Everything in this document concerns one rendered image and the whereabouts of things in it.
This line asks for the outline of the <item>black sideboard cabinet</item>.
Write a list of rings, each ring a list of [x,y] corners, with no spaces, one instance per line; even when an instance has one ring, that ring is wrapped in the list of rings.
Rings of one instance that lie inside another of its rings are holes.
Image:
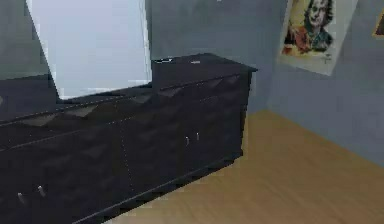
[[[70,100],[0,81],[0,224],[103,224],[235,162],[253,68],[156,60],[146,84]]]

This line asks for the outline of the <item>white framed window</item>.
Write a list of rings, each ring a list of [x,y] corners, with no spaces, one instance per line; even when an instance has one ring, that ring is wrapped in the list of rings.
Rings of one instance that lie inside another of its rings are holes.
[[[152,81],[145,0],[26,0],[62,100]]]

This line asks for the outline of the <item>white framed portrait poster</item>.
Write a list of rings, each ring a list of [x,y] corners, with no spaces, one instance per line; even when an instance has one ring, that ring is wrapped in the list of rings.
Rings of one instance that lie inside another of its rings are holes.
[[[359,0],[288,0],[277,62],[331,76]]]

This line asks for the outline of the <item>yellow framed wall picture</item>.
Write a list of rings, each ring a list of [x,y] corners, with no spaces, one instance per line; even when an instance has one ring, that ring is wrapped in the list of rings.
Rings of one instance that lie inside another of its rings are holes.
[[[384,8],[377,16],[377,21],[372,32],[372,36],[376,39],[384,38]]]

